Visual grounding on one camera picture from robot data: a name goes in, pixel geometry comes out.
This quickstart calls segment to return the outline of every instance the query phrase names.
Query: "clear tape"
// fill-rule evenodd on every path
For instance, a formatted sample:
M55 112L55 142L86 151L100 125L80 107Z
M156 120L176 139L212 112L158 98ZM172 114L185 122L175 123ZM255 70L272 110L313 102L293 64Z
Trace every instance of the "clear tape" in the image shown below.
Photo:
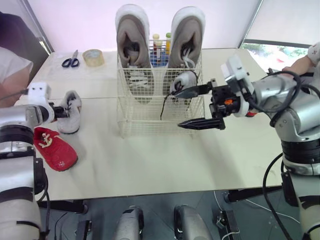
M82 56L86 65L89 67L97 67L105 63L102 51L99 49L89 49L85 51Z

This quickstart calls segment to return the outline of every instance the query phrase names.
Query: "white wire basket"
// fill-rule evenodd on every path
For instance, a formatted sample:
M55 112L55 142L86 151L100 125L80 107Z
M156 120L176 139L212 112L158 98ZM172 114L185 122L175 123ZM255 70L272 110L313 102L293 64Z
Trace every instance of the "white wire basket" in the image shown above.
M122 68L118 59L117 122L121 136L192 134L194 130L178 127L178 124L204 117L203 97L182 99L166 93L171 80L188 70L196 73L198 85L203 84L201 55L195 68L167 68L166 45L161 47L160 59L159 55L153 58L152 42L150 46L152 68Z

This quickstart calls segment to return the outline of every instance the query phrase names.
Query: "window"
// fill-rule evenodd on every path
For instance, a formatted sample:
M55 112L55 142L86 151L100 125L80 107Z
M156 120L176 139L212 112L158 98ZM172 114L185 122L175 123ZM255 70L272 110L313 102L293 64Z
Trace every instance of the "window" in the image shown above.
M241 48L247 49L265 72L269 68L281 71L308 53L308 48L258 43L243 43Z

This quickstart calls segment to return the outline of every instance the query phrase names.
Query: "orange part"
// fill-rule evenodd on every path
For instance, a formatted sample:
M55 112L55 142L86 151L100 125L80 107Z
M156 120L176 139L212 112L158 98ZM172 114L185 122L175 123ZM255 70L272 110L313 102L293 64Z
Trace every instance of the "orange part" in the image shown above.
M232 99L227 99L224 101L225 105L231 105L234 101Z

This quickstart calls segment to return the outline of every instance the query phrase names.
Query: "white shirt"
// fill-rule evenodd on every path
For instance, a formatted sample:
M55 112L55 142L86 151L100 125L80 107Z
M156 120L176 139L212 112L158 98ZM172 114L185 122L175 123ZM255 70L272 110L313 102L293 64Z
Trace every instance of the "white shirt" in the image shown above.
M0 47L0 84L12 74L26 67L30 73L33 65L31 61L14 54L6 48Z
M309 47L307 56L315 65L312 69L314 74L311 84L320 89L320 41Z

